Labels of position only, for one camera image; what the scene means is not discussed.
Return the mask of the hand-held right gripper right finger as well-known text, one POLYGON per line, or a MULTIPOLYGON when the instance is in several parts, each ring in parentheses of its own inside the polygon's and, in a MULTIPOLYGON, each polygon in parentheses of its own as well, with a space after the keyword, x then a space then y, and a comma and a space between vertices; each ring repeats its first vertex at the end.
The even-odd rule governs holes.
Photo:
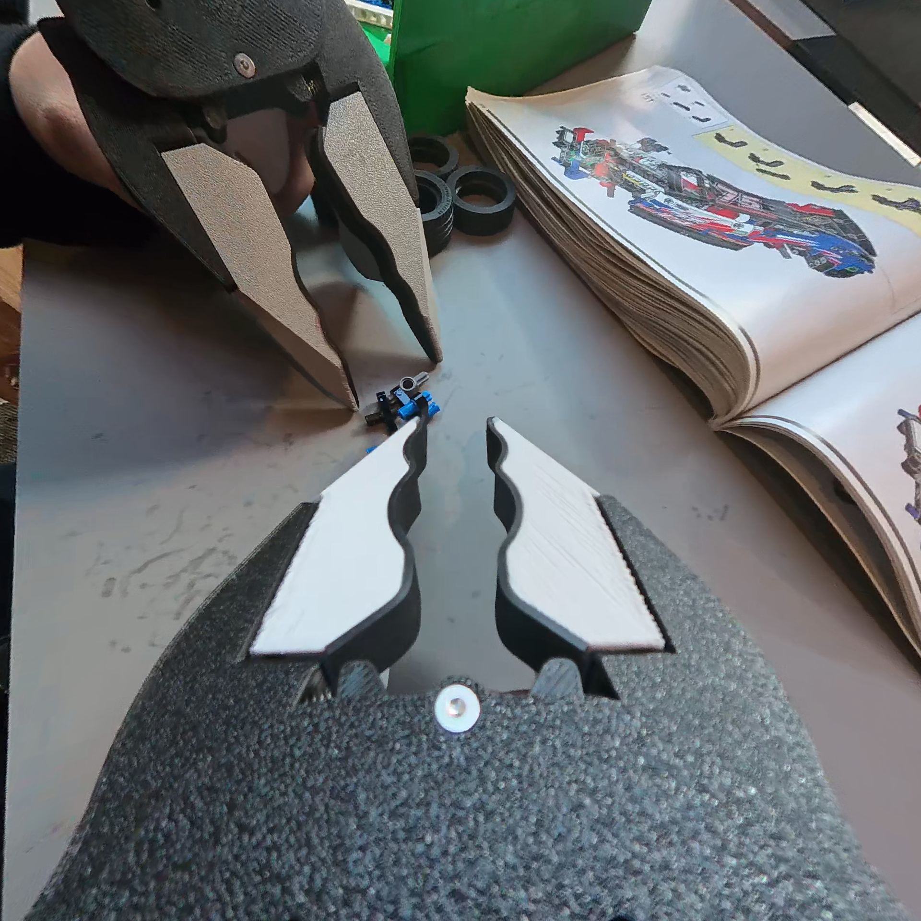
POLYGON ((497 416, 486 423, 499 548, 495 622, 536 674, 551 661, 579 696, 616 698, 603 659, 667 650, 667 635, 601 495, 497 416))

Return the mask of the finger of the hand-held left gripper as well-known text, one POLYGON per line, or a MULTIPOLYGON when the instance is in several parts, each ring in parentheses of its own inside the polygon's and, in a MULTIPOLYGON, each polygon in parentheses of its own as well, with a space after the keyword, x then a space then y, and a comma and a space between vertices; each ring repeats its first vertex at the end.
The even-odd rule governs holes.
POLYGON ((443 359, 437 303, 421 212, 374 113, 358 88, 330 102, 315 133, 310 166, 331 206, 345 219, 375 224, 390 245, 390 286, 401 314, 430 362, 443 359))
POLYGON ((303 290, 288 237, 258 174, 208 144, 161 156, 229 270, 237 301, 318 389, 357 411, 347 365, 303 290))

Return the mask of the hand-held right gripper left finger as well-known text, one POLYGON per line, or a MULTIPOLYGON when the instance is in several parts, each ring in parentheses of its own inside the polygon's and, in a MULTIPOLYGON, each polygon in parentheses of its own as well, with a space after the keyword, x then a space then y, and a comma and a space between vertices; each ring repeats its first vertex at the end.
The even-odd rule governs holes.
POLYGON ((250 656, 318 664, 335 688, 348 662, 385 673, 411 648, 421 601, 408 532, 421 511, 427 423, 410 420, 309 506, 250 656))

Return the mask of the open building instruction book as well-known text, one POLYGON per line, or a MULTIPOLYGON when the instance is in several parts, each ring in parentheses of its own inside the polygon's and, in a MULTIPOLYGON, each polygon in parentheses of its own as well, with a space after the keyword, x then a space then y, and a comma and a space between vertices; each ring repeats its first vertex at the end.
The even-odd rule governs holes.
POLYGON ((793 153, 662 65, 465 105, 543 236, 794 482, 919 651, 919 187, 793 153))

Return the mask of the grey desk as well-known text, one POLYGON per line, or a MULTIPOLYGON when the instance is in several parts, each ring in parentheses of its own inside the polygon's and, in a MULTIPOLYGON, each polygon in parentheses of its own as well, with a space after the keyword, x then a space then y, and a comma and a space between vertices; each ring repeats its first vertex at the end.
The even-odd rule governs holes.
POLYGON ((434 259, 443 358, 337 240, 295 274, 359 401, 440 416, 367 454, 171 236, 26 247, 3 918, 919 919, 919 671, 521 213, 434 259), (499 461, 601 494, 666 630, 606 693, 497 633, 499 461), (346 473, 420 453, 421 630, 389 689, 249 652, 346 473))

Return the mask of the person's left hand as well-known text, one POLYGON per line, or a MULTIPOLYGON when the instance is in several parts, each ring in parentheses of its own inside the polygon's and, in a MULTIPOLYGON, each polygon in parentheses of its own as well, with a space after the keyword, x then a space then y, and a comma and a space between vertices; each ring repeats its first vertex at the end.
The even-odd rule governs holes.
MULTIPOLYGON (((9 83, 18 115, 52 160, 135 205, 90 132, 70 77, 40 33, 15 52, 9 83)), ((310 118, 283 112, 253 114, 229 127, 231 152, 258 173, 282 217, 295 213, 315 184, 305 151, 311 128, 310 118)))

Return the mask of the green plastic bin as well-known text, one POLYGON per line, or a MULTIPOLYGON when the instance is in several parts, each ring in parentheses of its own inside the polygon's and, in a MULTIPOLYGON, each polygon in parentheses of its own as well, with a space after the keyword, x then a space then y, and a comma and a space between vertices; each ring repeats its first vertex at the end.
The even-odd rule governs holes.
POLYGON ((650 1, 398 1, 388 72, 409 135, 466 123, 468 87, 512 97, 636 32, 650 1))

